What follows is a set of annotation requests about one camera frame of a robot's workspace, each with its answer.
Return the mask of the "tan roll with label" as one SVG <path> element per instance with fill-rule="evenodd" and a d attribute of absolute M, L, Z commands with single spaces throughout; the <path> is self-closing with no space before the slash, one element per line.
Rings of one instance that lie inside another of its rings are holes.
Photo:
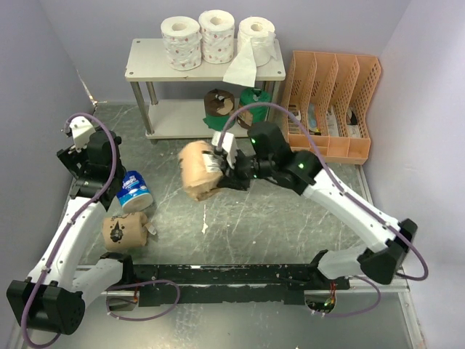
<path fill-rule="evenodd" d="M 206 141 L 188 143 L 178 154 L 182 187 L 186 194 L 196 201 L 203 201 L 214 195 L 223 177 L 213 148 Z"/>

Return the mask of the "blue Tempo roll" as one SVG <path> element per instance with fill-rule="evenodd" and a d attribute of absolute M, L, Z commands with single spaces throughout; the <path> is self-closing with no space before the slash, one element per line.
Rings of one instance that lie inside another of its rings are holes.
<path fill-rule="evenodd" d="M 153 196 L 138 171 L 128 171 L 124 176 L 122 187 L 116 194 L 124 213 L 141 212 L 153 203 Z"/>

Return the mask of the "plain white paper towel roll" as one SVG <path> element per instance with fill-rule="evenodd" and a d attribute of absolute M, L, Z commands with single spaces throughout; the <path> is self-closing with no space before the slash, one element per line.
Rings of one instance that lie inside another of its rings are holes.
<path fill-rule="evenodd" d="M 263 17 L 247 17 L 239 23 L 237 55 L 223 76 L 223 82 L 254 87 L 257 68 L 277 58 L 275 26 Z"/>

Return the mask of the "rose-print roll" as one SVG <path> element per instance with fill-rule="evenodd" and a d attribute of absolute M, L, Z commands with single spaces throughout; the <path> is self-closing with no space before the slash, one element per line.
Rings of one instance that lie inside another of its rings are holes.
<path fill-rule="evenodd" d="M 228 63 L 234 55 L 235 19 L 226 11 L 214 9 L 200 14 L 201 50 L 211 64 Z"/>
<path fill-rule="evenodd" d="M 197 68 L 202 62 L 199 23 L 185 16 L 168 17 L 161 23 L 168 64 L 176 71 Z"/>

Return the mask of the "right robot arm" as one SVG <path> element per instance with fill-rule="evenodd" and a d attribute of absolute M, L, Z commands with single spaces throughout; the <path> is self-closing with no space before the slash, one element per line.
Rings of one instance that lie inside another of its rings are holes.
<path fill-rule="evenodd" d="M 312 261 L 309 283 L 324 289 L 337 278 L 365 275 L 378 284 L 390 284 L 408 253 L 417 224 L 379 211 L 324 169 L 314 153 L 291 150 L 276 124 L 259 122 L 248 130 L 248 138 L 253 156 L 238 149 L 233 134 L 214 135 L 214 153 L 224 173 L 220 186 L 248 190 L 253 179 L 270 180 L 325 207 L 363 241 L 351 249 L 321 251 Z"/>

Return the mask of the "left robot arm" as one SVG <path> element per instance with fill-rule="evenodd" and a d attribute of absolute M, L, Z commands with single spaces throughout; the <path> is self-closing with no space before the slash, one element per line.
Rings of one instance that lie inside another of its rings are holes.
<path fill-rule="evenodd" d="M 127 254 L 106 252 L 80 276 L 75 272 L 87 241 L 101 226 L 126 170 L 121 138 L 98 129 L 81 152 L 69 147 L 57 157 L 74 176 L 65 216 L 47 250 L 23 281 L 12 281 L 7 299 L 19 325 L 55 334 L 72 334 L 86 307 L 106 289 L 126 290 L 136 273 Z"/>

